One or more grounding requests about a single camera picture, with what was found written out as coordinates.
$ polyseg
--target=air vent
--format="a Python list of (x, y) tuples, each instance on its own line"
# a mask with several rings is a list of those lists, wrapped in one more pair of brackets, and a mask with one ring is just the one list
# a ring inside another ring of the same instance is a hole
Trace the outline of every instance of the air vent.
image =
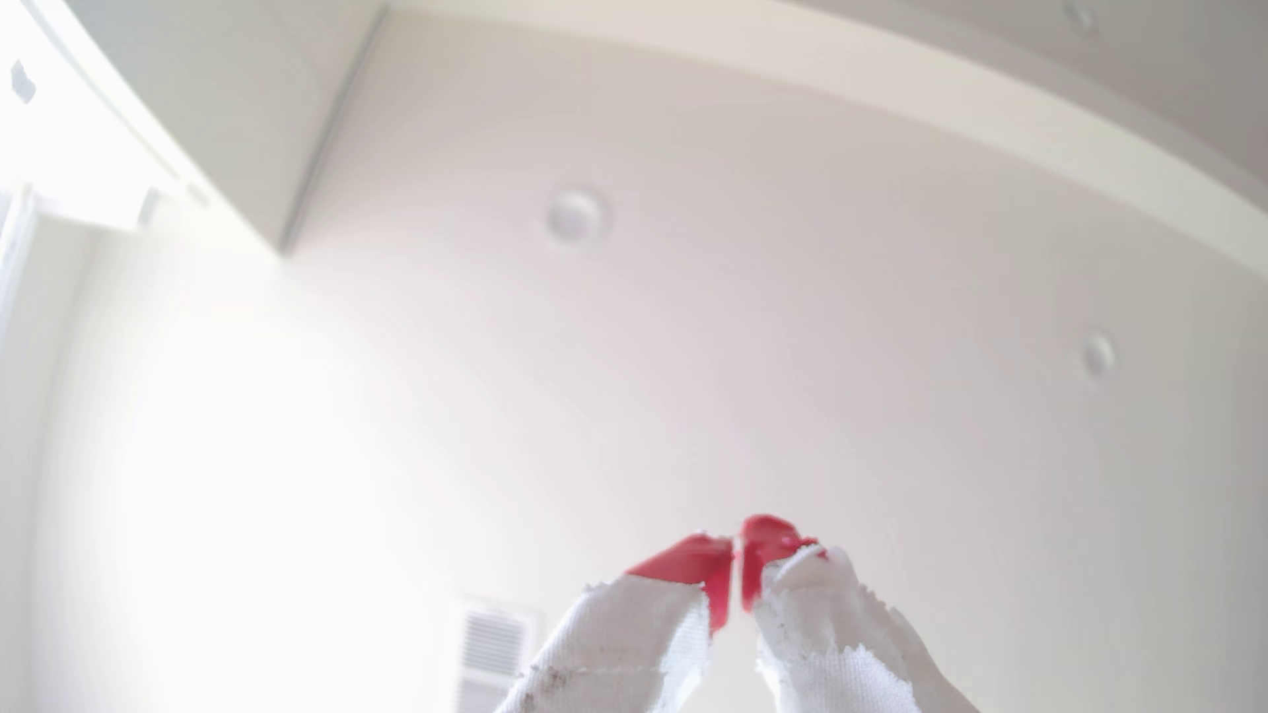
[(538, 617), (487, 601), (468, 601), (463, 620), (458, 713), (493, 713), (529, 665)]

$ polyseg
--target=wall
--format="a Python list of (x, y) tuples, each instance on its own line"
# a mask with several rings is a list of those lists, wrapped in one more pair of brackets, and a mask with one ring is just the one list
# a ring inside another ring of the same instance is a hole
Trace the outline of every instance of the wall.
[[(1268, 6), (798, 0), (945, 47), (1118, 122), (1268, 206)], [(1089, 14), (1092, 28), (1071, 18)]]
[(344, 79), (383, 4), (68, 4), (221, 193), (281, 246)]
[(48, 405), (91, 228), (42, 221), (32, 239), (14, 311), (0, 337), (0, 710), (33, 710), (30, 552)]
[[(540, 235), (573, 184), (600, 250)], [(287, 260), (103, 244), (46, 713), (444, 710), (460, 595), (554, 620), (763, 510), (983, 710), (1268, 703), (1268, 285), (1129, 208), (803, 89), (397, 15), (304, 225)], [(771, 709), (734, 619), (689, 710)]]

